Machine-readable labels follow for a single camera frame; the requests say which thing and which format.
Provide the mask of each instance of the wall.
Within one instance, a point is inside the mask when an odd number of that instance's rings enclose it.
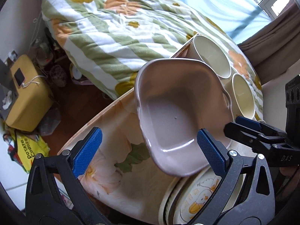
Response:
[[[286,73],[262,86],[263,117],[266,123],[285,130],[287,120],[285,84],[297,74],[300,74],[300,60],[291,66]]]
[[[41,12],[41,0],[7,0],[0,11],[0,59],[5,61],[8,53],[15,50],[18,56],[26,54]],[[40,23],[39,34],[43,34]]]

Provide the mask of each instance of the light blue fabric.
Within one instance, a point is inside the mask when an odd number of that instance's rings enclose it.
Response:
[[[254,35],[271,22],[253,0],[181,0],[211,19],[236,44]]]

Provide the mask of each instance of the yellow plastic bag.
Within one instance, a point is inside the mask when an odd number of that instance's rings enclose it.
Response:
[[[17,154],[27,173],[30,172],[35,154],[42,153],[44,157],[47,157],[49,155],[50,148],[39,135],[25,135],[18,131],[15,131],[12,128],[9,128],[9,132],[11,137],[14,139],[15,143],[17,143]]]

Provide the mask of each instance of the blue gripper pad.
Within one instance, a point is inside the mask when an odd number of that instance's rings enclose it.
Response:
[[[102,142],[102,131],[97,128],[73,160],[73,174],[83,175]]]
[[[249,118],[244,118],[242,116],[238,116],[238,117],[236,117],[235,122],[239,125],[253,129],[258,132],[260,132],[262,130],[262,127],[259,122],[251,120]]]
[[[218,148],[213,143],[216,140],[211,140],[212,136],[209,137],[206,134],[205,129],[200,129],[197,134],[197,142],[200,146],[203,154],[205,155],[206,159],[208,160],[214,174],[220,177],[224,177],[227,171],[227,164],[226,160],[223,155],[219,152]]]

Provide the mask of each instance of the yellow cushion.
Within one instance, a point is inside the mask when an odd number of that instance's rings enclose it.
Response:
[[[25,77],[25,84],[39,75],[27,55],[20,56],[13,64],[10,69],[13,76],[18,68],[21,69]],[[52,96],[53,94],[42,77],[33,80],[39,82],[39,84],[31,83],[26,88],[18,87],[14,77],[13,80],[19,96],[5,122],[12,128],[31,132],[37,127],[53,104],[53,101],[49,98],[49,95]]]

